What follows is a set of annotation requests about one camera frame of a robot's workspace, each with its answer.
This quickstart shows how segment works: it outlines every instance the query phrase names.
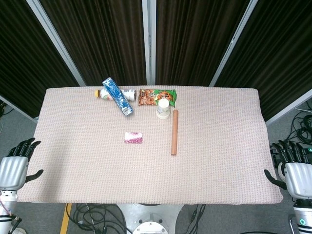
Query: black curtain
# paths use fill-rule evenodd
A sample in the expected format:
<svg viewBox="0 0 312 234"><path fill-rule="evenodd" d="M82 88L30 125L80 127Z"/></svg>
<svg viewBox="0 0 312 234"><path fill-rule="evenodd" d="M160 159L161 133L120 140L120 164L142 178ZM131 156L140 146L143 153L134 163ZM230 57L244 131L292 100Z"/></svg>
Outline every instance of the black curtain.
<svg viewBox="0 0 312 234"><path fill-rule="evenodd" d="M142 0L40 0L87 85L146 84Z"/></svg>
<svg viewBox="0 0 312 234"><path fill-rule="evenodd" d="M208 86L248 0L157 0L156 83Z"/></svg>
<svg viewBox="0 0 312 234"><path fill-rule="evenodd" d="M259 91L265 120L312 88L312 1L260 0L216 86Z"/></svg>
<svg viewBox="0 0 312 234"><path fill-rule="evenodd" d="M78 86L24 0L0 1L0 95L31 117L47 88Z"/></svg>

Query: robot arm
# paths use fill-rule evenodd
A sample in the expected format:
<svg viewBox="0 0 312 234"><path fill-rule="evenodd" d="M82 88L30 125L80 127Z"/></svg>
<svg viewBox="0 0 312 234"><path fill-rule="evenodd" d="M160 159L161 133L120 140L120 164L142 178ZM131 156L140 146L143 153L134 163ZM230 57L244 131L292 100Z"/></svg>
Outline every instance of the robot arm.
<svg viewBox="0 0 312 234"><path fill-rule="evenodd" d="M296 199L295 211L300 234L312 233L312 165L300 144L279 141L273 144L282 159L285 182L274 179L268 170L264 173L268 180Z"/></svg>
<svg viewBox="0 0 312 234"><path fill-rule="evenodd" d="M18 199L17 190L25 183L38 178L43 170L34 175L27 176L28 162L40 141L32 143L35 139L21 142L14 147L7 157L4 157L0 164L0 234L8 234L12 220L17 224L21 219L14 215L14 208Z"/></svg>

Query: chip bag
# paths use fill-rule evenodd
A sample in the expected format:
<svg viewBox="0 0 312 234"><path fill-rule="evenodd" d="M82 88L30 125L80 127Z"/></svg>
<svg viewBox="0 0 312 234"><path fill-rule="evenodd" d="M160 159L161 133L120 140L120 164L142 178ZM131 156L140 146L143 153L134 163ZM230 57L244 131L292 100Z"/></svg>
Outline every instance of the chip bag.
<svg viewBox="0 0 312 234"><path fill-rule="evenodd" d="M158 101L166 98L171 106L176 104L176 90L140 89L138 105L158 105Z"/></svg>

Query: yellow tape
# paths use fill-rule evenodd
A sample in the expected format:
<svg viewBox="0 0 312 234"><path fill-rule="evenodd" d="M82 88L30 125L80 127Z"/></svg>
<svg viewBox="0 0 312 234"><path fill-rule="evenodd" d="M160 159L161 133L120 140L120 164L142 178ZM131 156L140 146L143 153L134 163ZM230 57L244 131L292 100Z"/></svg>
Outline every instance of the yellow tape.
<svg viewBox="0 0 312 234"><path fill-rule="evenodd" d="M67 209L68 214L70 214L70 211L72 209L72 204L71 203L67 203L65 205L65 211L64 211L64 216L63 216L62 227L60 229L60 233L59 234L66 234L67 233L69 217L67 215L66 209Z"/></svg>

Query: gray floor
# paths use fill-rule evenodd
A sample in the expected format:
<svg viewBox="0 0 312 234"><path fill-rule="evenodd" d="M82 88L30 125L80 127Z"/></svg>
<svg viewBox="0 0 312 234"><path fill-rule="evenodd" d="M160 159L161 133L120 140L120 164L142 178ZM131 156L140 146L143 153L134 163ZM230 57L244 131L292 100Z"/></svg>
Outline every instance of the gray floor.
<svg viewBox="0 0 312 234"><path fill-rule="evenodd" d="M300 108L306 108L306 105L303 104ZM268 126L270 143L284 139L289 134L291 121L297 112L292 110ZM11 148L31 138L36 128L34 122L15 110L3 116L0 121L3 123L0 133L0 156L7 155ZM266 231L290 234L288 215L293 213L293 202L286 191L281 192L284 196L283 201L274 205L207 205L198 233L239 234L247 231ZM57 234L60 232L64 207L65 204L20 202L17 204L16 214L23 218L20 227L26 229L29 234ZM194 208L195 206L186 205L181 210L176 223L177 234L186 231ZM86 232L70 224L68 233Z"/></svg>

